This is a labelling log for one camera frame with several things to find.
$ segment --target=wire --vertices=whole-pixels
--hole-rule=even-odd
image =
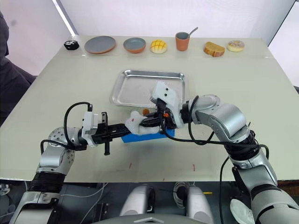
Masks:
[[[263,147],[266,150],[266,158],[267,158],[267,160],[269,160],[269,148],[263,144],[261,144],[260,147]]]
[[[28,186],[27,186],[26,181],[24,181],[24,183],[25,183],[26,191],[28,191]]]
[[[221,166],[220,179],[219,179],[219,213],[220,213],[221,224],[223,224],[223,214],[222,214],[222,172],[223,172],[224,165],[226,164],[227,161],[228,161],[228,157],[225,159],[225,161],[223,162],[223,164]]]
[[[79,197],[79,198],[86,198],[86,197],[91,197],[96,195],[97,193],[99,193],[104,187],[100,188],[97,192],[93,193],[92,195],[87,195],[87,196],[78,196],[78,195],[61,195],[61,197],[63,196],[70,196],[70,197]]]
[[[83,217],[82,221],[80,222],[80,224],[83,223],[83,221],[85,220],[85,218],[87,217],[87,215],[89,214],[89,212],[93,209],[93,207],[101,200],[102,198],[102,195],[103,195],[103,192],[104,192],[104,188],[106,187],[108,183],[104,183],[104,186],[102,187],[102,192],[101,192],[101,195],[99,196],[98,200],[92,205],[92,207],[87,211],[87,213],[85,214],[85,216]]]
[[[14,214],[14,212],[7,213],[7,214],[5,214],[5,215],[3,215],[3,216],[0,216],[0,218],[3,218],[3,217],[5,217],[5,216],[11,215],[11,214]]]
[[[194,105],[197,102],[198,98],[199,98],[198,96],[196,96],[194,98],[194,100],[191,104],[191,107],[190,107],[190,112],[189,112],[189,116],[188,116],[188,131],[189,131],[189,135],[190,135],[191,139],[194,141],[194,143],[197,144],[197,145],[203,146],[203,145],[207,144],[207,142],[206,143],[201,143],[201,142],[196,141],[196,139],[194,138],[194,136],[192,134],[192,129],[191,129],[192,111],[193,111]],[[207,141],[210,141],[212,139],[213,135],[214,135],[214,132],[211,133],[211,135],[207,139]]]
[[[44,140],[41,141],[41,154],[44,153],[43,144],[44,144],[45,142],[53,143],[53,144],[56,144],[56,145],[65,147],[65,148],[67,148],[67,149],[72,149],[71,147],[69,147],[69,146],[67,146],[67,145],[65,145],[65,144],[63,144],[63,143],[61,143],[61,142],[53,141],[53,140],[49,140],[49,139],[44,139]]]
[[[160,125],[161,125],[161,128],[165,134],[165,136],[171,140],[174,140],[174,141],[180,141],[180,142],[193,142],[193,143],[196,143],[198,145],[203,145],[204,144],[216,144],[216,145],[226,145],[226,146],[238,146],[238,147],[250,147],[250,148],[261,148],[260,145],[255,145],[255,144],[240,144],[240,143],[233,143],[233,142],[225,142],[225,141],[211,141],[211,138],[213,137],[214,133],[212,133],[210,135],[210,137],[208,138],[208,140],[188,140],[188,139],[177,139],[177,138],[174,138],[172,136],[170,136],[167,132],[166,132],[166,127],[164,125],[164,122],[163,122],[163,119],[162,119],[162,116],[160,116]]]
[[[186,190],[188,190],[189,186],[190,186],[189,182],[176,182],[173,187],[173,199],[180,209],[185,208],[185,206],[184,206],[184,200],[178,197],[177,191],[180,187],[184,187],[186,188]]]
[[[72,106],[70,106],[67,111],[65,112],[65,115],[64,115],[64,135],[65,135],[65,138],[66,138],[66,141],[68,143],[68,145],[71,145],[72,147],[75,147],[74,144],[71,142],[70,138],[69,138],[69,135],[67,133],[67,117],[69,116],[69,113],[71,111],[72,108],[74,108],[75,106],[78,106],[78,105],[82,105],[82,104],[86,104],[87,105],[87,111],[93,111],[93,105],[88,103],[88,102],[78,102],[78,103],[75,103],[73,104]]]

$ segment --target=beige table surface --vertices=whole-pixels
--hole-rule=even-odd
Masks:
[[[260,39],[242,39],[240,53],[225,52],[212,58],[203,45],[213,41],[225,46],[231,39],[192,38],[189,49],[179,52],[174,38],[162,38],[168,50],[162,55],[150,52],[155,37],[144,37],[147,47],[130,54],[122,46],[128,37],[117,36],[117,46],[103,55],[84,50],[90,36],[76,36],[80,48],[63,46],[45,67],[0,129],[0,178],[31,180],[40,159],[40,141],[63,125],[66,109],[88,101],[95,112],[106,111],[109,124],[124,122],[132,108],[117,107],[109,96],[118,75],[126,69],[179,71],[186,77],[186,98],[215,94],[222,102],[237,105],[251,121],[260,144],[270,148],[270,162],[278,179],[299,179],[299,96],[275,58]],[[69,126],[82,126],[85,106],[75,108]],[[193,125],[194,135],[208,138],[211,130]],[[176,137],[188,138],[187,126]],[[76,152],[67,182],[159,182],[217,181],[227,156],[218,145],[199,147],[169,139],[110,143],[110,156],[104,145]],[[231,162],[224,180],[233,180]]]

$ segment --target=person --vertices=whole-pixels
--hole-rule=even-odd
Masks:
[[[36,78],[6,58],[8,37],[8,26],[0,11],[0,126]]]

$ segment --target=spoon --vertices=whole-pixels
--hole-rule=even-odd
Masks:
[[[196,27],[194,30],[192,30],[190,33],[189,33],[189,36],[191,36],[191,34],[196,31],[198,29],[198,27]]]

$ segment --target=silver tray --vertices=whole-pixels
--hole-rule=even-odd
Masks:
[[[157,82],[164,82],[185,101],[185,80],[180,72],[126,70],[117,78],[110,101],[117,106],[150,107],[150,96]]]

